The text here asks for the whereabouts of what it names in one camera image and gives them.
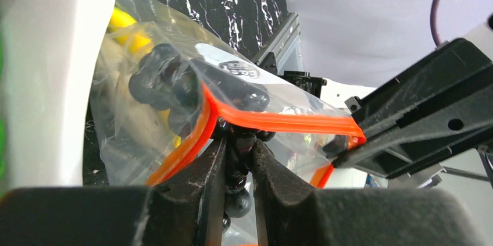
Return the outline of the dark blue toy grapes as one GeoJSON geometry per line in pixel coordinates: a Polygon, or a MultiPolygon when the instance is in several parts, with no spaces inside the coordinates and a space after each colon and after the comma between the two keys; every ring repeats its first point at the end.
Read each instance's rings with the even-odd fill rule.
{"type": "Polygon", "coordinates": [[[199,158],[213,141],[225,140],[223,234],[233,218],[244,217],[252,208],[251,196],[245,187],[249,155],[263,132],[256,126],[242,127],[227,118],[225,107],[212,93],[212,85],[221,83],[231,87],[236,102],[262,109],[269,97],[264,88],[255,90],[241,83],[213,67],[204,56],[186,58],[175,46],[169,45],[176,50],[178,58],[165,61],[160,76],[175,99],[167,121],[182,142],[160,160],[160,166],[148,177],[147,185],[162,184],[199,158]]]}

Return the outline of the clear zip top bag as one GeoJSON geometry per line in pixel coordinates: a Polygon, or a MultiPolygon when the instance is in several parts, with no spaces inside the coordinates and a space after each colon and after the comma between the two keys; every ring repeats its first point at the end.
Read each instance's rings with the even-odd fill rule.
{"type": "Polygon", "coordinates": [[[90,92],[112,186],[174,196],[166,245],[260,245],[251,162],[264,155],[288,191],[320,191],[333,155],[366,142],[343,110],[269,73],[157,0],[115,0],[90,92]]]}

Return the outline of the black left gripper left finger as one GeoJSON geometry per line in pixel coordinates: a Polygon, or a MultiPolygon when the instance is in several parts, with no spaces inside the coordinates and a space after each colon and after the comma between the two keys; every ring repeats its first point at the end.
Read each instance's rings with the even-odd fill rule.
{"type": "Polygon", "coordinates": [[[2,245],[220,245],[226,141],[157,186],[19,188],[1,198],[2,245]]]}

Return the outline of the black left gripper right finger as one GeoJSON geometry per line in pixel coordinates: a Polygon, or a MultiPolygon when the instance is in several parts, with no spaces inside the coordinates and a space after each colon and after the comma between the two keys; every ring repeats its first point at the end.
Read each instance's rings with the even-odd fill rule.
{"type": "Polygon", "coordinates": [[[259,245],[481,245],[464,206],[436,189],[321,190],[257,141],[252,174],[259,245]]]}

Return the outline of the yellow toy banana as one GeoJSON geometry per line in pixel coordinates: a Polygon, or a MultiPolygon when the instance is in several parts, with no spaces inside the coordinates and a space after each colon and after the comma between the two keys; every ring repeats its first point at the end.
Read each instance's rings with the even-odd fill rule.
{"type": "Polygon", "coordinates": [[[178,54],[169,44],[156,45],[146,34],[141,23],[115,7],[108,29],[111,45],[120,49],[123,71],[116,80],[116,113],[120,124],[129,127],[143,143],[163,140],[169,133],[169,142],[177,148],[181,137],[171,131],[169,112],[175,99],[162,80],[163,63],[176,60],[178,54]]]}

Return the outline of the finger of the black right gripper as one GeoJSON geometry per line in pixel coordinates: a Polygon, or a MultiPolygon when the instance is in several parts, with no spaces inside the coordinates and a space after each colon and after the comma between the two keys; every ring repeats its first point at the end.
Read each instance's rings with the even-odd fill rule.
{"type": "Polygon", "coordinates": [[[492,46],[457,38],[346,105],[367,140],[336,168],[394,179],[490,144],[492,46]]]}

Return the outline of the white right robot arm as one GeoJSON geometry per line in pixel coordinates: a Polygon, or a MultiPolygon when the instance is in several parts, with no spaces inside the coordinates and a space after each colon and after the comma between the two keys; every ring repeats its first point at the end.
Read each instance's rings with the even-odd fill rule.
{"type": "Polygon", "coordinates": [[[395,179],[492,144],[491,46],[457,38],[379,88],[329,81],[366,142],[325,146],[337,168],[395,179]]]}

